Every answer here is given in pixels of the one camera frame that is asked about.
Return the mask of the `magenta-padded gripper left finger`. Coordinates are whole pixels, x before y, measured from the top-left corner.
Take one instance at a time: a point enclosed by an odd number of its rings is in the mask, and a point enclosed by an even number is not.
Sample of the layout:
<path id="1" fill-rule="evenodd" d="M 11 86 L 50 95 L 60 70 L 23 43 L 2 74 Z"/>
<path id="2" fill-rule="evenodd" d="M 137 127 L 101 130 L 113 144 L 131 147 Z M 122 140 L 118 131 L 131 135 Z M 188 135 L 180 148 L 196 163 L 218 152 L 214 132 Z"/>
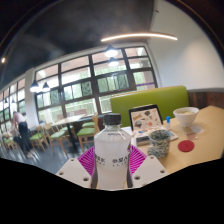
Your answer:
<path id="1" fill-rule="evenodd" d="M 70 158 L 56 173 L 57 176 L 84 188 L 96 184 L 94 148 L 91 147 L 78 158 Z"/>

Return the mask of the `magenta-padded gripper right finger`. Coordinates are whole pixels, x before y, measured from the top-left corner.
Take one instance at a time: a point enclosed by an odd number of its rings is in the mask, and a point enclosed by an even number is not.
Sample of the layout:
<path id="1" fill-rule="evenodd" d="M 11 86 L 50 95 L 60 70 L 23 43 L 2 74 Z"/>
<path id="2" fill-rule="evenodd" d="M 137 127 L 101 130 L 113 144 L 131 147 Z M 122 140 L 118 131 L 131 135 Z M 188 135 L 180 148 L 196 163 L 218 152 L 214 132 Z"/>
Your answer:
<path id="1" fill-rule="evenodd" d="M 130 148 L 128 187 L 140 188 L 168 175 L 155 156 L 146 156 L 136 146 Z"/>

